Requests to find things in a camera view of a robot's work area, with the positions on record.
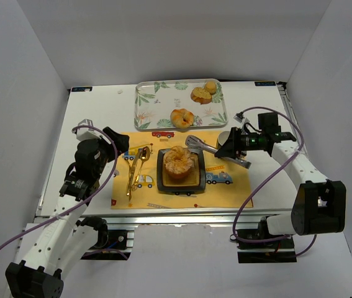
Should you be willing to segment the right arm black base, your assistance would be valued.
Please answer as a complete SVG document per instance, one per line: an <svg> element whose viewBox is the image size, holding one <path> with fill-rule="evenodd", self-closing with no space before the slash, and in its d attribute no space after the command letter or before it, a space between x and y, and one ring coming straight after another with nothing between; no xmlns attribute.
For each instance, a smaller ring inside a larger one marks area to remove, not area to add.
<svg viewBox="0 0 352 298"><path fill-rule="evenodd" d="M273 236L256 229L238 229L237 235L247 240L259 240L258 243L242 242L235 235L230 235L231 242L237 245L239 264L296 263L296 251L291 237Z"/></svg>

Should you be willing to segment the large sugared round bread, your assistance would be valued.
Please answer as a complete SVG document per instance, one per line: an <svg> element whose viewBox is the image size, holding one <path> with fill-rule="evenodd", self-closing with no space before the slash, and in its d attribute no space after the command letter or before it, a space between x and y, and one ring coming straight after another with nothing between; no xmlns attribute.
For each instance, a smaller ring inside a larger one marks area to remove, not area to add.
<svg viewBox="0 0 352 298"><path fill-rule="evenodd" d="M165 153L163 164L172 178L183 179L192 170L194 161L189 149L177 145Z"/></svg>

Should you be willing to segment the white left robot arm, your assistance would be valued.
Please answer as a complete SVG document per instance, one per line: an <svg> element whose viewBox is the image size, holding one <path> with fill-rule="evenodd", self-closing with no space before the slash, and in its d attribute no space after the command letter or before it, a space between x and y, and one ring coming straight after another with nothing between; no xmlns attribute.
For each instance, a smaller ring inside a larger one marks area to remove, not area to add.
<svg viewBox="0 0 352 298"><path fill-rule="evenodd" d="M103 188L101 175L129 150L129 136L91 125L73 129L79 141L74 162L66 170L51 217L39 226L40 236L18 263L10 263L5 277L13 297L60 297L72 267L96 245L107 241L107 222L81 218Z"/></svg>

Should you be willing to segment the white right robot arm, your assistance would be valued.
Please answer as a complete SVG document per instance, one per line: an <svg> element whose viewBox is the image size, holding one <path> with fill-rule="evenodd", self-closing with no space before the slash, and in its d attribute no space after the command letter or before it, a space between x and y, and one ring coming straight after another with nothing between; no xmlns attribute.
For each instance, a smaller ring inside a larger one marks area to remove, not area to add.
<svg viewBox="0 0 352 298"><path fill-rule="evenodd" d="M258 132L243 133L232 128L215 157L231 158L243 152L264 151L280 165L293 182L297 194L288 214L270 215L264 220L259 239L298 234L340 233L345 227L346 186L322 174L302 153L302 138L284 132L279 113L258 114Z"/></svg>

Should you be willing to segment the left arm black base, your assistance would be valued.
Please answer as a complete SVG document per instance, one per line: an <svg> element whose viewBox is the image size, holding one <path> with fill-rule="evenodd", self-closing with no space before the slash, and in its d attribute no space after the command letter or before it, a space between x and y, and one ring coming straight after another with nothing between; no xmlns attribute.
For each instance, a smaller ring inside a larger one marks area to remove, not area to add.
<svg viewBox="0 0 352 298"><path fill-rule="evenodd" d="M97 242L82 256L82 260L126 261L131 255L134 232L109 228L107 221L100 217L86 217L77 220L73 235L77 227L88 226L97 234Z"/></svg>

